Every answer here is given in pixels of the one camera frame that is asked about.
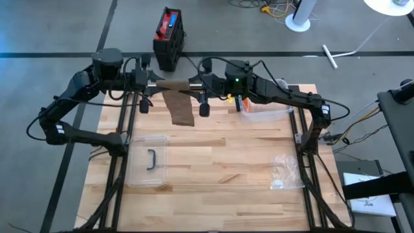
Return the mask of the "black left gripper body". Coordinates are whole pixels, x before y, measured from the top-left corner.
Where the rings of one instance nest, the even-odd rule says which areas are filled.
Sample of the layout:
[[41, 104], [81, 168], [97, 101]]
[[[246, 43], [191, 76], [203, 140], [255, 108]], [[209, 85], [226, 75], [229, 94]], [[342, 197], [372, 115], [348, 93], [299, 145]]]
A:
[[149, 113], [149, 107], [152, 105], [148, 95], [145, 94], [145, 90], [148, 84], [148, 71], [147, 68], [151, 63], [151, 55], [144, 53], [139, 59], [136, 59], [135, 71], [133, 77], [133, 90], [137, 92], [142, 98], [139, 102], [140, 113]]

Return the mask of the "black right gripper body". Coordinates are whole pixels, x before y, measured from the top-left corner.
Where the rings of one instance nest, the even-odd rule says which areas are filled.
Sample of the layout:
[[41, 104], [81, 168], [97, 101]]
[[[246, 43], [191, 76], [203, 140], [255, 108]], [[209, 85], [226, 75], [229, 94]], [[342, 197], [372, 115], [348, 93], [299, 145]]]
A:
[[200, 77], [203, 80], [202, 88], [204, 94], [199, 97], [201, 103], [199, 108], [199, 115], [201, 117], [210, 116], [209, 98], [221, 98], [224, 94], [224, 80], [219, 78], [212, 72], [212, 60], [206, 59], [201, 62], [203, 71], [200, 72]]

